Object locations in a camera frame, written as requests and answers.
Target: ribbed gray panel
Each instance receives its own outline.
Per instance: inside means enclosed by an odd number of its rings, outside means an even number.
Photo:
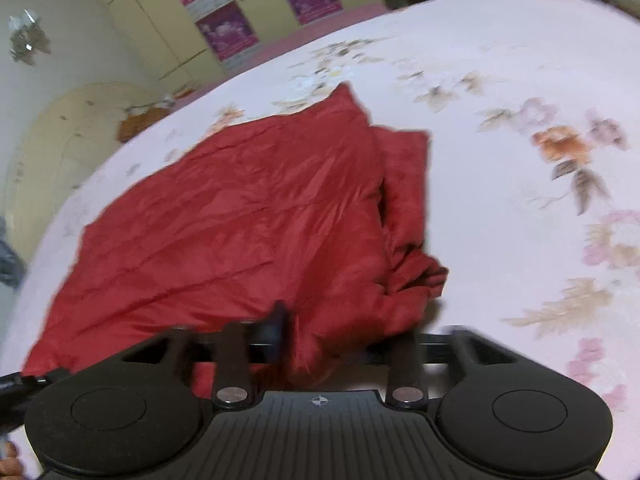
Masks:
[[[328,402],[318,406],[322,396]],[[173,463],[136,480],[497,480],[452,455],[416,413],[374,392],[267,392],[217,415]],[[596,480],[583,473],[567,480]],[[42,480],[65,480],[48,474]]]

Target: human hand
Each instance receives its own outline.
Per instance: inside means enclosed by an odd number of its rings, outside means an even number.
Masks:
[[[0,446],[4,446],[6,458],[0,460],[0,478],[3,480],[25,480],[22,473],[24,467],[18,459],[18,449],[13,442],[3,442]]]

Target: folded red garment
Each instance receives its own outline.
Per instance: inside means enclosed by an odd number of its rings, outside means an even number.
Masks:
[[[370,126],[347,85],[230,126],[87,226],[24,367],[86,368],[175,325],[292,317],[287,379],[417,326],[447,270],[421,250],[428,137]],[[194,390],[210,391],[199,367]]]

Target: bed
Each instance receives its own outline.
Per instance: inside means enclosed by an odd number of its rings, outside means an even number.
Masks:
[[[592,388],[614,415],[599,471],[632,480],[639,54],[638,24],[591,0],[435,0],[243,73],[126,144],[66,201],[22,286],[0,373],[24,361],[82,228],[107,204],[228,124],[295,112],[348,80],[373,123],[432,134],[428,250],[451,272],[426,329],[471,326]]]

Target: floral bedsheet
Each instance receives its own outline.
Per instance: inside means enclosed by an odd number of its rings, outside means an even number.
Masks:
[[[589,0],[435,0],[261,65],[125,145],[63,206],[0,373],[20,367],[84,225],[231,123],[350,81],[373,123],[431,132],[437,331],[464,324],[592,388],[614,414],[599,471],[640,474],[640,27]]]

